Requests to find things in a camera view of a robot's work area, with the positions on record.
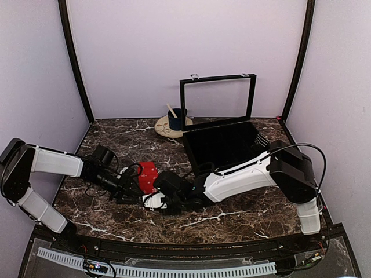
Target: blue cup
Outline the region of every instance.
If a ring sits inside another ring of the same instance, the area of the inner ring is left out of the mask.
[[[172,130],[179,131],[181,130],[181,109],[180,108],[173,108],[175,115],[177,115],[178,118],[174,118],[171,111],[168,112],[168,118],[169,118],[169,126]]]

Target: open box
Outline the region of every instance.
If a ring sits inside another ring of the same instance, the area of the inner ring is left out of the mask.
[[[186,84],[235,79],[250,79],[245,116],[186,125]],[[250,122],[255,84],[255,74],[196,77],[180,80],[184,147],[195,175],[210,172],[210,167],[203,165],[207,162],[212,162],[216,169],[225,170],[249,161],[269,148],[269,142]]]

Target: red cloth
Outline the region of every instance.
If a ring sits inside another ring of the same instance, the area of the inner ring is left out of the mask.
[[[144,192],[144,194],[151,194],[156,192],[156,188],[153,187],[153,183],[157,179],[158,173],[153,162],[141,162],[139,163],[143,167],[141,175],[138,177],[139,187]]]

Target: white wall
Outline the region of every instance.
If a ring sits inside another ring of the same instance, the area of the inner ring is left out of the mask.
[[[371,275],[371,1],[317,1],[299,89],[288,119],[297,142],[323,149],[323,185],[364,277]],[[320,156],[314,160],[320,175]]]
[[[76,151],[89,124],[78,95],[54,0],[0,4],[0,152],[13,137]],[[32,175],[52,201],[60,176]],[[17,277],[32,222],[0,198],[1,277]]]
[[[179,105],[179,79],[193,73],[255,73],[253,116],[281,114],[299,49],[305,0],[68,3],[96,118],[162,116],[166,102]],[[235,97],[229,93],[241,97],[233,88],[225,92],[227,97],[215,94],[212,116],[226,116],[224,104]],[[193,104],[197,102],[210,105],[205,96]],[[228,105],[237,114],[246,110],[240,102]]]

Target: dark marble tabletop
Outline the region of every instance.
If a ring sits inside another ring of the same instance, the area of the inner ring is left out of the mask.
[[[183,141],[155,133],[156,119],[98,120],[83,141],[80,155],[94,151],[98,144],[112,149],[120,166],[153,161],[159,172],[184,175],[191,170]],[[253,119],[270,141],[288,141],[275,119]],[[294,205],[276,187],[260,188],[230,197],[199,212],[164,216],[139,205],[116,204],[101,197],[85,195],[87,184],[66,178],[55,208],[69,218],[81,235],[140,243],[201,244],[266,239],[300,232]],[[92,185],[91,195],[101,193]]]

